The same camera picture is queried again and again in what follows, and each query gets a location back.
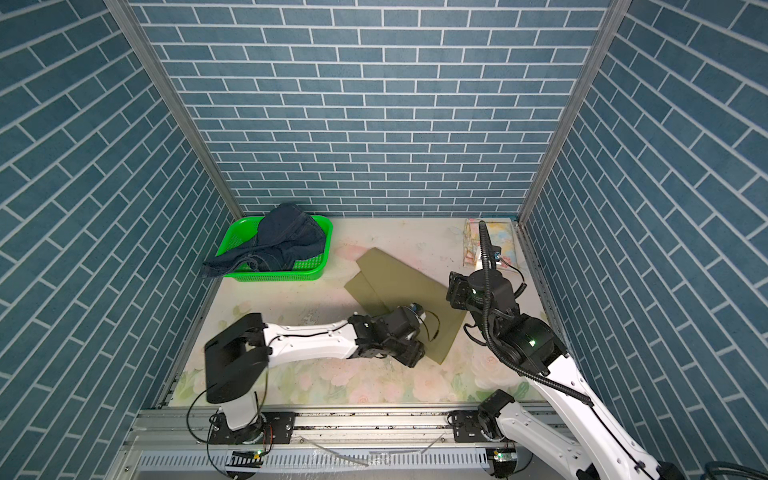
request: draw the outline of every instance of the green basket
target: green basket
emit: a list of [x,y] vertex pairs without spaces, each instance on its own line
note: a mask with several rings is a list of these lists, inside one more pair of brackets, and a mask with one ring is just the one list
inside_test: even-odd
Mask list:
[[[301,280],[317,280],[323,275],[323,269],[328,263],[328,250],[331,245],[331,233],[333,224],[331,220],[322,215],[312,215],[323,232],[326,233],[326,248],[322,255],[310,258],[309,260],[297,260],[293,264],[293,270],[290,272],[254,272],[250,267],[243,263],[237,270],[228,273],[225,276],[231,276],[238,282],[286,282]],[[221,241],[221,247],[216,255],[232,250],[234,247],[247,242],[256,236],[259,230],[259,223],[263,217],[245,217],[230,225],[224,239]]]

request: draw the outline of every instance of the olive green cloth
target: olive green cloth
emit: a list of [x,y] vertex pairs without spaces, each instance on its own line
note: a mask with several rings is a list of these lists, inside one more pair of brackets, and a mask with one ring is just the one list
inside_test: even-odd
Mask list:
[[448,288],[378,248],[368,250],[357,264],[360,273],[344,286],[346,291],[371,316],[411,303],[424,307],[427,328],[422,327],[416,338],[424,343],[425,354],[430,359],[442,363],[467,313],[451,308],[445,300]]

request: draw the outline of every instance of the brick wall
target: brick wall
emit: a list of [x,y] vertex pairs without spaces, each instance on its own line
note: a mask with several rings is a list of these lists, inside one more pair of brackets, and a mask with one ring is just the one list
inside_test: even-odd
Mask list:
[[90,478],[157,395],[229,217],[101,0],[0,11],[0,478]]
[[585,375],[691,478],[768,467],[767,25],[634,0],[530,222]]
[[257,3],[132,2],[244,210],[465,217],[517,213],[608,0]]

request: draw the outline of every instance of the floral tabletop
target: floral tabletop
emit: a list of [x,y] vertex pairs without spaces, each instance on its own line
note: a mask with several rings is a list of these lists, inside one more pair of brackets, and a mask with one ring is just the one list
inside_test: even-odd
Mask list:
[[[343,285],[359,268],[355,260],[378,247],[445,283],[451,270],[468,274],[463,266],[464,220],[341,219],[334,218],[331,254],[326,271],[314,282],[238,283],[225,278],[219,288],[170,406],[189,406],[205,389],[203,345],[250,312],[264,322],[291,325],[330,323],[360,310]],[[517,266],[529,276],[518,242],[512,237]],[[503,274],[517,287],[517,273]],[[546,321],[530,282],[518,298],[521,311]],[[263,399],[262,374],[254,391]],[[518,400],[541,400],[527,381],[503,366],[485,347],[459,331],[448,357],[438,365],[429,358],[409,369],[396,360],[315,359],[287,363],[269,370],[268,405],[325,406],[345,404],[481,402],[496,389]],[[204,398],[199,405],[206,405]]]

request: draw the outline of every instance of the navy garment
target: navy garment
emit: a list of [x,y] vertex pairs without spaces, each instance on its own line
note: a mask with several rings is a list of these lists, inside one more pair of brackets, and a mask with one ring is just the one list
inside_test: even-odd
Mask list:
[[325,246],[326,234],[315,219],[295,204],[282,204],[259,222],[254,238],[203,262],[200,275],[226,275],[243,263],[254,272],[288,271],[296,260],[323,253]]

